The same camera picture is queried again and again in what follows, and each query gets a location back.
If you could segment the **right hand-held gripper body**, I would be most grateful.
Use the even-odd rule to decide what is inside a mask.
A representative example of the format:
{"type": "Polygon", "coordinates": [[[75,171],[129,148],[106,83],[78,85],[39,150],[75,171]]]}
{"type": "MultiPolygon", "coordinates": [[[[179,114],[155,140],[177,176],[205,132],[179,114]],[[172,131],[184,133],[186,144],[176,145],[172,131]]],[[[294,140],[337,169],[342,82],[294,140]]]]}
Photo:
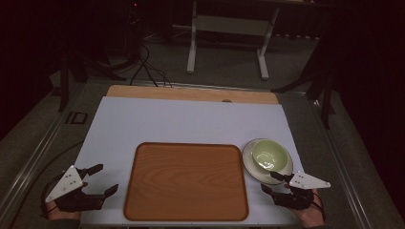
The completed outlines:
{"type": "Polygon", "coordinates": [[[276,205],[294,210],[308,209],[314,200],[313,189],[330,188],[330,183],[303,172],[291,174],[292,179],[287,185],[290,193],[273,193],[276,205]]]}

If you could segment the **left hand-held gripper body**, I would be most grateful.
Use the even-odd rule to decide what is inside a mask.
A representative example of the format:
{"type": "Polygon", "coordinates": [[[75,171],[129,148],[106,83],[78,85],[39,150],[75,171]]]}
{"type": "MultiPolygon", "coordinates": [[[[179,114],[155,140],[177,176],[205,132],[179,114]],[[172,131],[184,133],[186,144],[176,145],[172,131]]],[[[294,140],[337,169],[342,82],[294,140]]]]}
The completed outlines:
{"type": "Polygon", "coordinates": [[[79,170],[72,165],[58,176],[57,183],[45,197],[45,202],[54,201],[64,212],[100,210],[105,198],[103,195],[87,195],[82,191],[84,181],[79,176],[79,170]]]}

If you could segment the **pale green bowl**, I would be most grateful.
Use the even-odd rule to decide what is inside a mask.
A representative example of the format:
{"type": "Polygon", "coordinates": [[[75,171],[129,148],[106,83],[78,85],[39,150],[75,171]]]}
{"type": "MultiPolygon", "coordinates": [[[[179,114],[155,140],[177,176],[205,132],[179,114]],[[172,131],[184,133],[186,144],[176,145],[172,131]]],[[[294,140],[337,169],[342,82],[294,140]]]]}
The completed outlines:
{"type": "MultiPolygon", "coordinates": [[[[252,177],[254,177],[255,179],[257,179],[265,184],[270,184],[270,185],[280,184],[280,183],[273,183],[273,181],[272,181],[270,173],[274,172],[274,171],[267,171],[267,170],[261,168],[253,160],[253,157],[252,157],[253,146],[257,141],[259,141],[261,139],[267,139],[267,138],[253,139],[245,145],[245,147],[243,149],[243,162],[244,162],[245,169],[248,171],[248,173],[252,177]]],[[[284,169],[282,169],[281,171],[276,171],[276,172],[280,173],[282,175],[291,175],[292,171],[293,171],[293,162],[292,162],[291,156],[288,153],[287,166],[284,169]]]]}

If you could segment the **person's left hand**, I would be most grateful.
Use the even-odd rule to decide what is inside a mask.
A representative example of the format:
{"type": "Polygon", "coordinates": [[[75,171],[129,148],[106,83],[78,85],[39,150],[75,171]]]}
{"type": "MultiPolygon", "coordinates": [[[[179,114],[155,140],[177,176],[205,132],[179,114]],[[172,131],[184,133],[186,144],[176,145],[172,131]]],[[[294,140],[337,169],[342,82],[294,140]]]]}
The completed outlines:
{"type": "Polygon", "coordinates": [[[64,212],[61,211],[54,201],[46,203],[46,213],[49,220],[57,219],[80,219],[80,212],[64,212]]]}

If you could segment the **person's right hand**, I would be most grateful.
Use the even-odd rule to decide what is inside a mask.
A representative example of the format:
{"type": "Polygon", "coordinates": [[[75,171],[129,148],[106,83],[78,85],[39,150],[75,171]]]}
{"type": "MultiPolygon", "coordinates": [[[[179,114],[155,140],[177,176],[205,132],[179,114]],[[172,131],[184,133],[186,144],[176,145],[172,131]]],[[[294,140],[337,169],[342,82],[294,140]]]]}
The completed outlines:
{"type": "Polygon", "coordinates": [[[311,227],[326,224],[322,200],[319,197],[318,191],[316,189],[313,189],[312,192],[314,195],[314,200],[308,209],[291,210],[291,212],[298,219],[300,219],[303,227],[311,227]]]}

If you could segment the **wooden tray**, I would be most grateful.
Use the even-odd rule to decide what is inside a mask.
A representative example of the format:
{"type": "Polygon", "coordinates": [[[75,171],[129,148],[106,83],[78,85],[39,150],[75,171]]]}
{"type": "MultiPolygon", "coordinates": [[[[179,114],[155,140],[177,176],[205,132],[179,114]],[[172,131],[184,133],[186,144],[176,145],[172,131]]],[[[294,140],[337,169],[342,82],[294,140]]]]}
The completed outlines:
{"type": "Polygon", "coordinates": [[[241,151],[223,144],[140,144],[123,214],[131,221],[245,220],[241,151]]]}

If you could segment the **black metal stand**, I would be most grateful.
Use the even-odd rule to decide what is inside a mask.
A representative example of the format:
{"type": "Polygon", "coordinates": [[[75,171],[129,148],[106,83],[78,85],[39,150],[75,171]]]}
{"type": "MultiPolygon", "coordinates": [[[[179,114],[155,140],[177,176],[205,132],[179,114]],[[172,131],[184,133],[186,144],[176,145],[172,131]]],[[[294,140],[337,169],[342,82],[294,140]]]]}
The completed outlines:
{"type": "Polygon", "coordinates": [[[329,129],[334,64],[335,61],[328,51],[328,45],[323,40],[320,40],[299,78],[286,86],[274,89],[273,92],[282,94],[310,82],[306,96],[308,100],[317,100],[319,97],[322,97],[321,121],[324,127],[329,129]]]}
{"type": "Polygon", "coordinates": [[[116,75],[82,52],[64,51],[60,58],[60,83],[58,87],[60,96],[58,111],[60,113],[65,110],[70,100],[69,73],[72,74],[76,81],[85,82],[89,78],[85,66],[89,66],[110,79],[123,80],[123,77],[116,75]]]}

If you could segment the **pale blue table mat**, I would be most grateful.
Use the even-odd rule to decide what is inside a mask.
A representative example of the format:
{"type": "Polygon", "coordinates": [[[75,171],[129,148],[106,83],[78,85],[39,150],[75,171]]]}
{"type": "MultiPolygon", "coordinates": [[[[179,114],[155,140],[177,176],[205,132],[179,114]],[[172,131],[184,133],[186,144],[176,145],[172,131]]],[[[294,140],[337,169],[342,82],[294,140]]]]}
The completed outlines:
{"type": "Polygon", "coordinates": [[[280,105],[186,101],[167,99],[102,98],[75,165],[102,164],[98,174],[87,177],[87,192],[118,185],[98,211],[85,212],[81,222],[97,226],[283,226],[296,223],[287,209],[273,203],[261,190],[263,182],[245,169],[248,216],[243,221],[131,221],[123,208],[135,152],[144,142],[234,145],[242,153],[256,138],[269,138],[290,154],[293,169],[303,169],[280,105]]]}

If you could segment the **dark device with red light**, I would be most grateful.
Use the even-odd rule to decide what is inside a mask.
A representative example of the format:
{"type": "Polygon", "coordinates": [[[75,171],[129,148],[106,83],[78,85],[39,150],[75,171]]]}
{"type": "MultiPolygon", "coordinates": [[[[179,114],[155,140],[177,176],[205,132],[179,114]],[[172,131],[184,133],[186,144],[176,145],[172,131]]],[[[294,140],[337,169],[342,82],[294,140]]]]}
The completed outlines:
{"type": "Polygon", "coordinates": [[[139,0],[126,0],[128,7],[125,30],[125,54],[135,61],[139,59],[142,31],[142,7],[139,0]]]}

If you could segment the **aluminium floor rail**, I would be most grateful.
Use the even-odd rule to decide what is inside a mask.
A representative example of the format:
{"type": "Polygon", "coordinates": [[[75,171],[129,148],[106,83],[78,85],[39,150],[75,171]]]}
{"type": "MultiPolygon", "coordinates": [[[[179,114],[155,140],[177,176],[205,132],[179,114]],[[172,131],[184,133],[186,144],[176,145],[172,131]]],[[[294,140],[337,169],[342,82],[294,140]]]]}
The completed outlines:
{"type": "Polygon", "coordinates": [[[51,155],[78,100],[72,98],[60,113],[59,99],[46,96],[0,140],[0,213],[18,204],[36,170],[51,155]]]}
{"type": "Polygon", "coordinates": [[[322,111],[322,106],[320,102],[315,99],[309,99],[308,104],[311,107],[312,112],[314,113],[316,122],[318,126],[321,129],[321,132],[323,133],[327,144],[330,149],[330,153],[332,154],[332,161],[334,163],[335,170],[339,176],[339,180],[342,186],[342,189],[345,193],[345,196],[348,200],[348,203],[351,207],[354,219],[356,221],[358,229],[372,229],[371,223],[369,221],[369,218],[365,212],[365,209],[363,207],[363,204],[361,200],[359,199],[359,195],[357,193],[357,190],[355,189],[353,182],[351,180],[351,177],[348,173],[348,170],[345,166],[345,163],[340,156],[340,152],[338,150],[338,147],[334,141],[334,138],[328,130],[325,125],[323,124],[323,121],[321,120],[321,111],[322,111]]]}

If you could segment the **black rectangular floor bracket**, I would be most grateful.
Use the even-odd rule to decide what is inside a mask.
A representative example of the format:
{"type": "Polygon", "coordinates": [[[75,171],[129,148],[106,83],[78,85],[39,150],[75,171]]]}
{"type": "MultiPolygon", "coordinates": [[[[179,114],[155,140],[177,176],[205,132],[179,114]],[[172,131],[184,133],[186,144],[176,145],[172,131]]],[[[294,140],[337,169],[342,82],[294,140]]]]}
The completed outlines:
{"type": "Polygon", "coordinates": [[[84,125],[87,122],[88,114],[81,112],[69,112],[65,123],[73,125],[84,125]]]}

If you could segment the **white metal table frame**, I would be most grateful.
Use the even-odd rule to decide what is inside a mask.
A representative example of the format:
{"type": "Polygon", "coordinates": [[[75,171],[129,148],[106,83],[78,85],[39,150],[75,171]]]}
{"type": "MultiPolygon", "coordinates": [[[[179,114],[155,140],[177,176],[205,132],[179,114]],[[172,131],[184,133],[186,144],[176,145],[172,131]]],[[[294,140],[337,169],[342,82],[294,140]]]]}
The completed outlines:
{"type": "Polygon", "coordinates": [[[263,80],[269,80],[266,64],[266,51],[272,32],[274,30],[280,8],[276,7],[270,14],[268,21],[231,18],[213,15],[198,14],[198,1],[193,0],[191,17],[191,42],[188,54],[186,72],[193,73],[196,65],[197,32],[213,31],[243,35],[256,35],[264,38],[264,43],[256,51],[260,74],[263,80]]]}

